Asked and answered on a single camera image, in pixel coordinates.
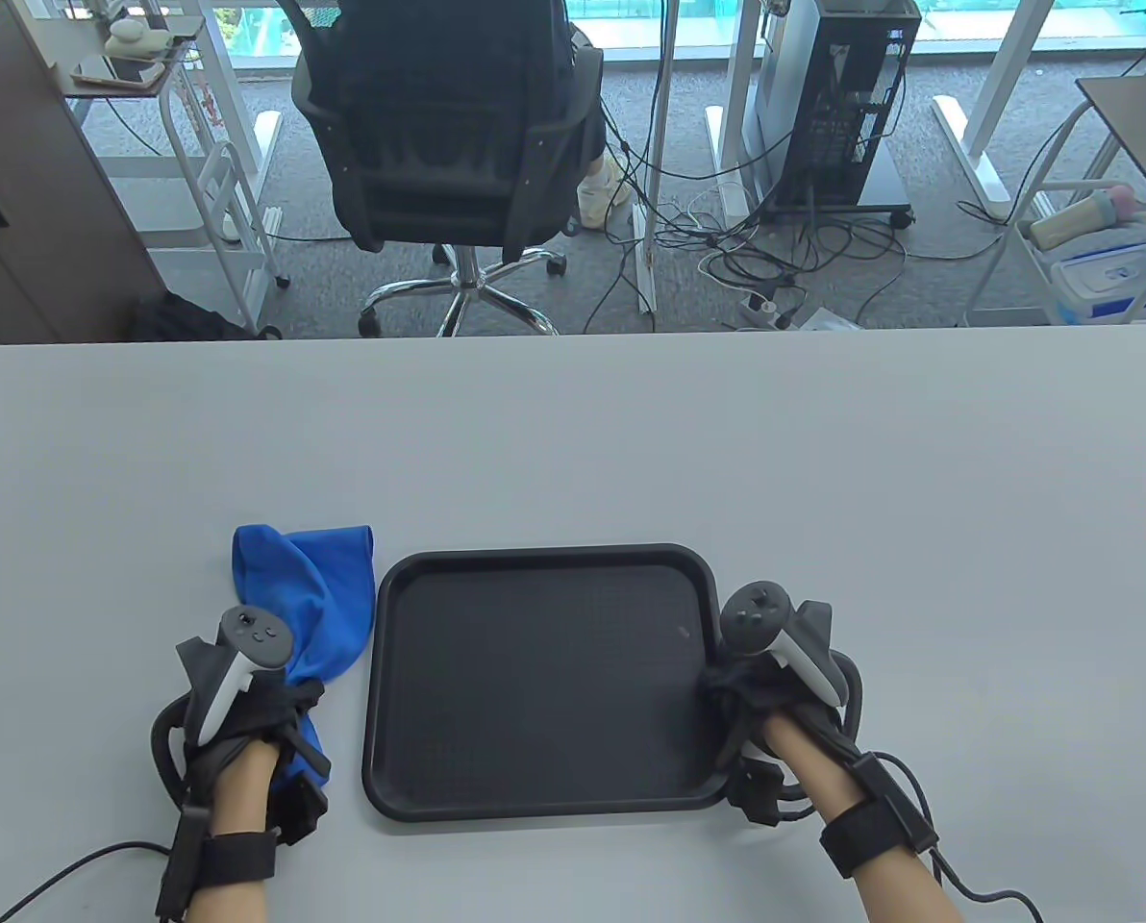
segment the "white vr controller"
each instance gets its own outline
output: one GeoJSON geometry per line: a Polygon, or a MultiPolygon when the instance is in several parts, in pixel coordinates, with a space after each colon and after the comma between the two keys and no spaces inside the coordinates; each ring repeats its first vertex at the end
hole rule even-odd
{"type": "Polygon", "coordinates": [[[832,610],[811,599],[794,608],[787,590],[770,580],[755,580],[728,599],[719,619],[723,643],[732,654],[769,652],[779,667],[790,667],[816,698],[846,707],[850,690],[829,651],[832,610]]]}
{"type": "Polygon", "coordinates": [[[236,695],[248,691],[261,672],[282,672],[291,660],[296,638],[286,623],[253,605],[236,605],[218,621],[218,638],[209,643],[190,638],[176,651],[191,685],[185,712],[185,740],[203,748],[230,712],[236,695]]]}

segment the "chair base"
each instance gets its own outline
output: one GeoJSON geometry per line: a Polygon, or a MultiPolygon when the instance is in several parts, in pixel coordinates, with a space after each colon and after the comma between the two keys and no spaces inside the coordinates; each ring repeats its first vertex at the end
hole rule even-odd
{"type": "Polygon", "coordinates": [[[453,268],[447,280],[407,280],[380,285],[367,297],[363,311],[359,315],[359,335],[375,338],[380,336],[380,321],[377,306],[388,299],[402,298],[406,295],[454,295],[454,303],[441,321],[437,336],[457,336],[463,318],[466,318],[469,305],[484,302],[509,315],[517,318],[531,330],[547,336],[556,336],[559,330],[542,312],[535,311],[529,304],[520,302],[507,291],[497,289],[493,283],[517,272],[525,265],[547,261],[548,276],[563,276],[568,260],[555,250],[545,248],[526,248],[516,264],[493,264],[481,267],[474,253],[474,248],[450,247],[438,243],[433,247],[433,260],[449,265],[453,268]]]}

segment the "glass window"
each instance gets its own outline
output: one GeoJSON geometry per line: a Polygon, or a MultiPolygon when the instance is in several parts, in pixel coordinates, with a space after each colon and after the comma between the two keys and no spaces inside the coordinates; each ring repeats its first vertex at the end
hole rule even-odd
{"type": "MultiPolygon", "coordinates": [[[[570,18],[599,48],[653,49],[660,42],[660,5],[665,0],[565,0],[570,18]]],[[[1003,39],[1018,0],[916,0],[924,13],[920,45],[944,50],[960,42],[986,50],[1003,39]]],[[[1146,45],[1146,8],[1141,0],[1057,0],[1042,39],[1047,47],[1139,48],[1146,45]]],[[[725,49],[731,45],[739,0],[680,0],[677,47],[725,49]]],[[[332,3],[314,6],[314,16],[332,18],[332,3]]],[[[283,11],[270,0],[217,9],[218,28],[240,67],[283,64],[300,44],[283,11]]]]}

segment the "wrist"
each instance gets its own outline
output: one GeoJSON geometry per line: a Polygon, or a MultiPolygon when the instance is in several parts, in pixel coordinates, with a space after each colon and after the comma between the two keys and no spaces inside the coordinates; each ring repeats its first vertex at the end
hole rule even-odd
{"type": "Polygon", "coordinates": [[[273,744],[252,742],[234,764],[222,769],[213,787],[210,821],[213,836],[256,834],[266,829],[266,806],[277,757],[277,748],[273,744]]]}
{"type": "Polygon", "coordinates": [[[763,734],[775,754],[790,766],[825,823],[866,800],[849,772],[826,756],[800,725],[783,713],[766,721],[763,734]]]}

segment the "black glove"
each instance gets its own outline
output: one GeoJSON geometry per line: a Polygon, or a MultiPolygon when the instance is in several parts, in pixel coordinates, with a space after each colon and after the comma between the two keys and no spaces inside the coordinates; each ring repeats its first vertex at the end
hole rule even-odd
{"type": "Polygon", "coordinates": [[[855,746],[863,683],[858,670],[845,655],[832,651],[850,687],[846,726],[838,709],[816,698],[794,671],[779,667],[769,654],[739,656],[719,649],[714,664],[701,672],[700,689],[722,711],[730,733],[719,752],[715,766],[727,769],[727,800],[744,811],[754,823],[776,826],[792,814],[780,812],[777,803],[799,801],[804,792],[785,785],[783,769],[760,759],[740,754],[746,742],[776,756],[762,734],[762,725],[775,712],[784,712],[838,764],[854,764],[859,758],[855,746]]]}
{"type": "MultiPolygon", "coordinates": [[[[151,728],[151,751],[155,768],[176,804],[209,806],[218,775],[235,761],[253,740],[269,742],[278,748],[278,769],[283,771],[296,756],[300,756],[322,777],[330,775],[330,760],[304,740],[301,720],[308,709],[317,704],[324,691],[319,680],[288,686],[281,675],[259,673],[246,691],[236,695],[227,718],[218,733],[203,748],[185,746],[185,777],[176,769],[170,751],[170,733],[185,726],[189,696],[179,696],[151,728]]],[[[325,813],[327,803],[321,789],[299,773],[275,783],[270,791],[268,816],[270,828],[278,829],[280,843],[296,843],[313,831],[317,819],[325,813]]]]}

